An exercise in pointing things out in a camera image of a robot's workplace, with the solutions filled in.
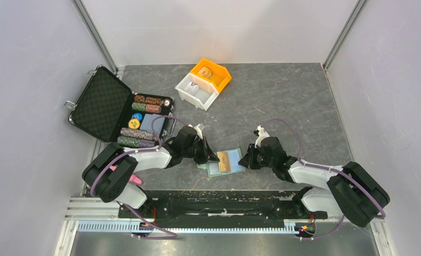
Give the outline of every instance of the plastic storage bin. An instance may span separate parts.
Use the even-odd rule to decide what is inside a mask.
[[[209,78],[198,74],[202,67],[207,67],[212,71]],[[202,59],[175,88],[181,100],[185,100],[197,108],[207,110],[231,79],[232,77],[225,67],[210,60]],[[184,90],[190,82],[199,86],[198,92],[194,95]]]

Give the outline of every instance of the orange bin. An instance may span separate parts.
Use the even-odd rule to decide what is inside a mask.
[[[209,78],[206,78],[198,74],[198,72],[201,70],[202,67],[209,68],[212,71],[212,75]],[[223,91],[223,89],[227,86],[229,81],[231,81],[232,79],[231,75],[229,74],[228,70],[225,67],[220,66],[208,59],[201,59],[198,62],[198,64],[196,64],[196,66],[192,68],[190,73],[208,82],[211,82],[219,93]]]

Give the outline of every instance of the metal latch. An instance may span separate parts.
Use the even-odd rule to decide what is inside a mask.
[[[69,109],[71,109],[71,110],[74,110],[74,109],[76,109],[77,104],[75,104],[75,103],[74,103],[74,102],[72,102],[72,101],[67,100],[67,101],[64,103],[64,106],[65,106],[65,107],[67,107],[67,108],[69,108]]]

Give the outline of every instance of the metal post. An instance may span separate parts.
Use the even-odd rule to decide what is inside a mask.
[[[325,72],[330,67],[331,63],[335,59],[336,54],[338,53],[339,49],[341,48],[342,44],[345,41],[345,38],[347,37],[347,34],[349,34],[350,30],[352,29],[355,21],[357,20],[359,14],[363,10],[367,0],[358,0],[357,4],[355,5],[355,8],[353,9],[352,13],[349,16],[349,19],[344,25],[344,28],[342,29],[341,33],[339,34],[335,44],[333,45],[333,48],[331,48],[330,54],[328,55],[327,59],[323,63],[323,69]]]
[[[101,36],[98,33],[98,30],[96,29],[96,26],[94,25],[93,21],[91,20],[90,15],[88,14],[85,5],[83,4],[82,0],[72,0],[74,3],[74,6],[77,9],[77,12],[79,13],[80,17],[82,18],[86,28],[91,34],[91,37],[93,38],[94,42],[99,48],[99,51],[102,53],[102,56],[106,60],[106,63],[108,65],[108,68],[116,73],[118,71],[118,68],[113,61],[109,50],[107,49],[106,45],[104,44],[104,41],[102,40]]]

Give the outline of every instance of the table surface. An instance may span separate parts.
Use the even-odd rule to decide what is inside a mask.
[[[126,66],[123,82],[134,92],[170,96],[173,114],[193,125],[205,125],[203,134],[214,152],[240,148],[242,155],[254,143],[253,131],[271,118],[283,118],[299,134],[301,158],[325,165],[344,165],[351,156],[334,98],[318,63],[226,64],[232,81],[207,111],[179,98],[175,86],[193,65]],[[265,127],[283,149],[297,154],[297,143],[287,126]],[[192,159],[170,169],[145,170],[137,175],[143,189],[298,190],[302,184],[279,180],[271,169],[208,178]]]

